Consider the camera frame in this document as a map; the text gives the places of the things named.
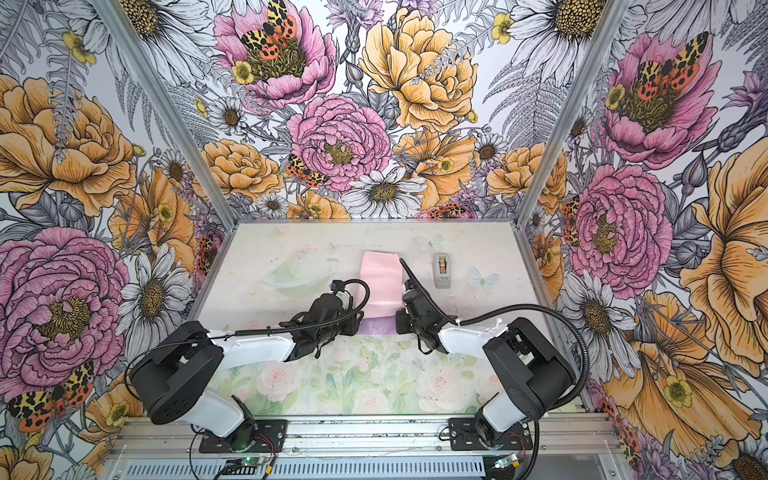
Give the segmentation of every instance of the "pink peony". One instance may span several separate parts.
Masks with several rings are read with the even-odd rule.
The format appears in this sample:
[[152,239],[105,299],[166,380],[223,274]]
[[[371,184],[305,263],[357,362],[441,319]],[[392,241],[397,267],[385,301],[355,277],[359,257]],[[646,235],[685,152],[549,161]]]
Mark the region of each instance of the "pink peony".
[[302,114],[288,120],[293,154],[315,172],[325,186],[346,192],[349,182],[389,162],[389,137],[379,114],[348,98],[328,95],[312,100]]
[[712,60],[712,35],[698,61],[698,74],[679,91],[660,89],[648,101],[637,91],[642,82],[637,70],[645,61],[664,64],[674,59],[685,45],[672,46],[672,40],[660,44],[642,34],[627,50],[608,82],[611,91],[605,101],[604,116],[593,130],[594,139],[609,151],[618,152],[630,162],[643,162],[650,169],[666,167],[687,151],[704,134],[717,112],[707,108],[712,98],[720,62]]
[[246,107],[260,112],[299,104],[315,94],[325,93],[336,79],[336,45],[331,34],[323,37],[305,8],[301,13],[286,0],[288,15],[296,20],[296,38],[280,49],[278,58],[265,61],[250,55],[240,40],[243,34],[263,29],[266,7],[255,13],[250,7],[245,16],[232,12],[232,17],[218,15],[214,19],[219,64],[233,70],[233,82],[244,84],[249,95]]
[[597,169],[581,193],[576,216],[579,246],[571,248],[574,270],[587,270],[628,299],[654,281],[667,261],[672,226],[664,217],[664,192],[638,165]]
[[0,246],[0,393],[50,392],[88,360],[100,375],[123,349],[116,336],[128,268],[73,228]]

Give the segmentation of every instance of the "black mounting plate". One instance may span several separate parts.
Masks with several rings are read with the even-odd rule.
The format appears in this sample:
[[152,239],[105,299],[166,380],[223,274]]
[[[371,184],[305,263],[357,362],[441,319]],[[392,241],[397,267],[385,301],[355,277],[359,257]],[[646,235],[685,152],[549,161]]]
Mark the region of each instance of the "black mounting plate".
[[[283,441],[285,440],[286,428],[288,426],[287,420],[256,420],[253,424],[253,429],[256,430],[257,435],[263,435],[266,437],[275,448],[275,453],[283,451]],[[200,441],[200,453],[231,453],[232,451],[225,444],[221,442],[221,439],[211,432],[206,431],[203,434],[203,439]],[[270,453],[269,444],[262,439],[257,438],[249,449],[241,453]]]
[[[448,419],[448,430],[451,437],[451,450],[454,452],[467,452],[468,450],[487,450],[480,443],[475,429],[475,419],[464,417]],[[531,433],[523,425],[515,423],[505,434],[504,443],[497,450],[522,450],[533,449]]]

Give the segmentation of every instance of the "white daisy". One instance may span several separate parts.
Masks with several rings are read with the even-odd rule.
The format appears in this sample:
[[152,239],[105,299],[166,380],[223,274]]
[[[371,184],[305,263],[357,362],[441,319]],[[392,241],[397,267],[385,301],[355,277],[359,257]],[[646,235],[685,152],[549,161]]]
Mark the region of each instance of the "white daisy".
[[262,215],[273,220],[285,218],[288,214],[288,200],[277,193],[263,195],[256,200],[255,206]]
[[497,161],[507,153],[508,145],[499,134],[480,134],[475,142],[475,151],[482,163]]
[[378,170],[349,182],[354,187],[342,195],[341,203],[353,218],[407,218],[421,210],[425,178],[404,179],[405,167],[391,170],[386,177]]
[[171,180],[180,183],[187,172],[186,161],[180,151],[169,148],[157,160],[157,165],[163,169],[163,173]]
[[768,441],[764,435],[755,440],[751,435],[739,442],[739,456],[720,473],[723,480],[768,478]]
[[546,227],[546,225],[546,212],[541,208],[541,205],[535,204],[531,216],[528,218],[528,221],[525,222],[525,231],[528,234],[528,239],[533,240],[541,235],[541,233],[544,232],[544,227]]
[[243,104],[235,97],[217,98],[208,104],[208,121],[229,135],[239,134],[247,126]]
[[121,316],[117,335],[125,333],[125,355],[131,360],[184,322],[181,313],[190,302],[190,274],[176,260],[176,248],[163,243],[154,265],[144,252],[136,262],[138,283],[129,283],[120,294]]
[[613,301],[611,286],[603,285],[598,277],[593,278],[585,270],[583,277],[573,272],[565,275],[557,305],[584,337],[591,371],[603,383],[609,382],[612,376],[619,378],[611,353],[630,378],[634,378],[635,369],[641,367],[636,352],[621,335],[622,331],[634,329],[634,317],[626,310],[612,307]]
[[728,22],[741,23],[755,9],[756,0],[653,0],[645,7],[650,18],[649,33],[659,32],[659,40],[679,45],[702,31],[718,35]]
[[542,79],[554,75],[565,84],[587,54],[604,6],[605,0],[518,0],[507,30],[516,40],[512,64],[527,62],[526,77],[543,65]]
[[[69,28],[83,37],[85,49],[96,54],[106,51],[114,76],[123,78],[127,69],[120,48],[92,2],[60,0],[57,6],[69,19]],[[216,38],[206,32],[211,23],[206,2],[121,0],[121,4],[165,81],[179,85],[182,81],[205,77],[203,67],[210,59],[204,50],[216,44]]]

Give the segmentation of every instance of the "floral tablecloth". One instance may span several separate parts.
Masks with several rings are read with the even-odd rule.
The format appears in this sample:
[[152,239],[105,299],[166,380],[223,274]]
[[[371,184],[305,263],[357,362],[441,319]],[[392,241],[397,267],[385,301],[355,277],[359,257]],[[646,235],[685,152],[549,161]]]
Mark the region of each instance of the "floral tablecloth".
[[474,413],[501,383],[472,356],[420,353],[412,336],[336,337],[320,358],[217,374],[211,386],[254,415]]

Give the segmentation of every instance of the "daisy center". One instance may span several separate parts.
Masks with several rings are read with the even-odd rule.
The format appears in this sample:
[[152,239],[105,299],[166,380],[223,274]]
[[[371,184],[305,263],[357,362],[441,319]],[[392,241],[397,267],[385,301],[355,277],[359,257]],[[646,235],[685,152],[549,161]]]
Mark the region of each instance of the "daisy center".
[[614,247],[619,243],[619,240],[614,235],[616,233],[616,225],[608,223],[605,220],[605,215],[598,219],[598,231],[592,236],[594,244],[598,248],[600,253],[610,253],[614,251]]
[[72,297],[63,303],[53,303],[48,306],[48,309],[51,311],[51,319],[40,325],[38,331],[49,339],[55,338],[59,333],[66,333],[69,338],[78,339],[91,321],[88,302],[77,297]]
[[285,46],[278,46],[277,58],[272,60],[264,60],[258,52],[252,51],[248,57],[252,67],[248,74],[253,73],[253,76],[261,81],[280,78],[283,75],[301,77],[306,67],[306,54],[299,46],[298,38],[291,38],[285,42]]
[[592,35],[598,26],[606,0],[564,0],[554,17],[554,25],[566,35]]
[[393,184],[376,185],[371,189],[371,198],[377,202],[388,202],[397,195],[397,186]]
[[587,124],[585,124],[584,120],[578,118],[574,122],[573,127],[571,127],[571,136],[578,137],[579,135],[584,133],[584,129],[586,128],[587,128]]
[[326,142],[323,150],[331,156],[331,163],[334,165],[346,165],[352,161],[354,156],[352,149],[341,141],[337,141],[333,145]]
[[154,9],[149,0],[120,0],[123,4],[131,25],[136,32],[146,38],[157,30],[157,24],[160,23],[157,17],[157,10]]
[[237,110],[227,110],[224,112],[224,121],[231,127],[236,127],[240,123],[240,113]]
[[168,165],[168,176],[177,182],[180,182],[181,178],[184,176],[184,169],[181,167],[181,165],[172,163]]
[[739,458],[733,460],[733,469],[743,480],[768,480],[768,471],[763,463],[752,455],[740,453]]
[[484,147],[480,148],[478,154],[480,155],[480,160],[482,161],[491,160],[496,155],[496,147],[493,145],[485,145]]
[[164,297],[163,283],[157,279],[150,280],[144,288],[144,295],[141,297],[141,315],[148,319],[156,317],[163,308]]
[[597,300],[584,303],[584,317],[587,324],[598,335],[607,335],[611,331],[611,318]]

